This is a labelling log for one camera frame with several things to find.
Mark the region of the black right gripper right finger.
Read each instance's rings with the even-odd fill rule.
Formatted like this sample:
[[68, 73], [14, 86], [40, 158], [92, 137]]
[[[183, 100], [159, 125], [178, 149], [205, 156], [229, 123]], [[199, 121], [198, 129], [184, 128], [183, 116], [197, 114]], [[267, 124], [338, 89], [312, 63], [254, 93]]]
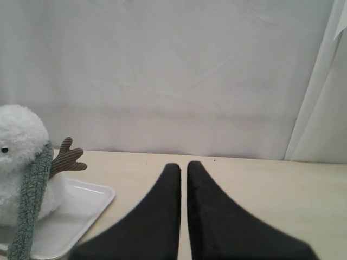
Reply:
[[193, 259], [318, 259], [232, 200], [200, 161], [187, 166], [187, 220]]

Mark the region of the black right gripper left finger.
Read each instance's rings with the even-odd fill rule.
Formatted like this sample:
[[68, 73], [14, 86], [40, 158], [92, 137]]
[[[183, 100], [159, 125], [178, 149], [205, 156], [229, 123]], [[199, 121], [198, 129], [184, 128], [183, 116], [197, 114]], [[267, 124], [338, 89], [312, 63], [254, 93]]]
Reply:
[[141, 202], [69, 259], [177, 259], [181, 227], [181, 169], [168, 163]]

